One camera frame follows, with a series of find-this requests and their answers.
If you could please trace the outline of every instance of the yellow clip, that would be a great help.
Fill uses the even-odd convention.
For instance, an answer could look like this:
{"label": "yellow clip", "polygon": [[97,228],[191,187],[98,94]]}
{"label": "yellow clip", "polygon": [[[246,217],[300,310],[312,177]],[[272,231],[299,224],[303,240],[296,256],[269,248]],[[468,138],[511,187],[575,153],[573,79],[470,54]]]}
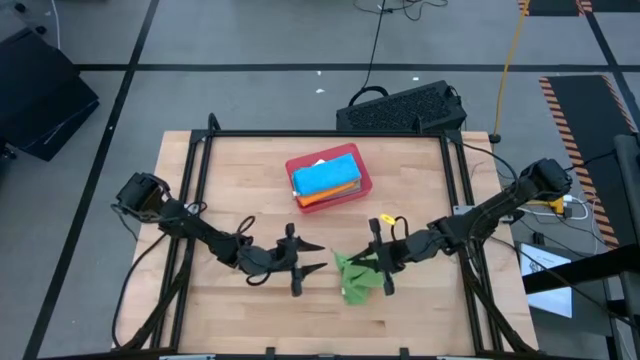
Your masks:
{"label": "yellow clip", "polygon": [[549,201],[549,206],[556,214],[564,214],[564,198],[562,196],[556,200]]}
{"label": "yellow clip", "polygon": [[387,214],[380,214],[380,219],[382,219],[382,221],[386,222],[389,225],[396,224],[396,220],[392,216],[389,216]]}

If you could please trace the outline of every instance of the green towel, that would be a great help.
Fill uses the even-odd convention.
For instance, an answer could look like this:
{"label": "green towel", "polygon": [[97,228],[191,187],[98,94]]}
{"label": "green towel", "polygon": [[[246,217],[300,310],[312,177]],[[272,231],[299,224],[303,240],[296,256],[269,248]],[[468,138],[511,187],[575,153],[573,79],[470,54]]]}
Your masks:
{"label": "green towel", "polygon": [[[347,305],[363,305],[367,303],[369,289],[381,288],[384,285],[382,273],[376,273],[364,266],[352,265],[348,256],[334,252],[336,265],[342,274],[342,295]],[[377,259],[371,255],[367,259]]]}

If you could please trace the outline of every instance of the wooden tabletop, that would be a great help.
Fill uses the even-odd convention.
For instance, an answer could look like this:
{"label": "wooden tabletop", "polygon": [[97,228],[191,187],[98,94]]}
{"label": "wooden tabletop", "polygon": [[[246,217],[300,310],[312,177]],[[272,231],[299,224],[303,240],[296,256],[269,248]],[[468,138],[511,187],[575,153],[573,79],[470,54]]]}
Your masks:
{"label": "wooden tabletop", "polygon": [[[189,136],[189,132],[166,132],[158,156],[155,174],[170,184],[174,196],[180,191]],[[467,132],[463,137],[465,143],[490,149],[486,133]],[[285,162],[349,142],[358,146],[373,190],[362,199],[301,214],[292,199]],[[465,151],[479,203],[500,191],[494,161],[487,154]],[[464,203],[452,146],[450,152],[458,197]],[[195,192],[198,160],[189,201]],[[204,201],[208,209],[202,218],[227,232],[235,231],[246,216],[255,215],[256,223],[247,233],[264,248],[274,247],[275,240],[284,236],[285,224],[295,223],[297,235],[327,248],[301,254],[300,264],[322,261],[329,265],[308,276],[304,294],[293,298],[288,273],[274,274],[265,285],[249,287],[246,275],[218,263],[197,242],[180,352],[263,354],[273,346],[278,354],[394,355],[400,347],[408,347],[412,355],[474,353],[457,256],[439,253],[409,264],[395,275],[395,295],[385,297],[376,289],[367,305],[347,306],[331,251],[363,250],[372,239],[367,220],[381,213],[403,215],[411,231],[450,215],[437,139],[215,138]],[[135,256],[160,235],[155,225],[143,225]],[[511,242],[507,226],[499,226],[495,236]],[[390,240],[386,224],[383,239]],[[131,338],[158,300],[168,244],[165,240],[151,252],[131,277],[118,322],[121,342]],[[491,241],[485,252],[496,304],[522,338],[537,347],[515,253]],[[483,340],[490,349],[486,315],[478,304]],[[168,344],[173,314],[171,308],[163,344]]]}

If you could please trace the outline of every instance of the black case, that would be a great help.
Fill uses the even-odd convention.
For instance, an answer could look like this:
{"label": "black case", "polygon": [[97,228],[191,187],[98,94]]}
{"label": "black case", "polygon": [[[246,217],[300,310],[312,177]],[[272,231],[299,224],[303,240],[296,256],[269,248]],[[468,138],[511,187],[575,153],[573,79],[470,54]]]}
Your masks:
{"label": "black case", "polygon": [[28,29],[0,43],[0,137],[49,161],[98,106],[73,64]]}
{"label": "black case", "polygon": [[[433,106],[440,107],[442,116],[434,117],[429,113],[433,107],[420,104],[427,98]],[[417,130],[419,123],[423,131],[453,130],[459,129],[466,118],[460,96],[441,80],[340,109],[336,112],[336,129]]]}

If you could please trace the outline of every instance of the orange sponge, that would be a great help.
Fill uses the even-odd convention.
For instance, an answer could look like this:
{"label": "orange sponge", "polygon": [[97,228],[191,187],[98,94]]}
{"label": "orange sponge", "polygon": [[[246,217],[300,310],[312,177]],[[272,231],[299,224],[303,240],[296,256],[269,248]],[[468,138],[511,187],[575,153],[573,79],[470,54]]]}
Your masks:
{"label": "orange sponge", "polygon": [[329,189],[329,190],[321,191],[321,192],[313,194],[313,195],[298,196],[298,202],[302,206],[307,206],[307,205],[313,204],[314,202],[317,202],[317,201],[320,201],[322,199],[328,198],[330,196],[337,195],[337,194],[339,194],[339,193],[341,193],[343,191],[350,190],[351,188],[356,186],[357,183],[358,183],[358,181],[353,181],[353,182],[350,182],[350,183],[346,183],[344,185],[336,186],[336,187],[334,187],[332,189]]}

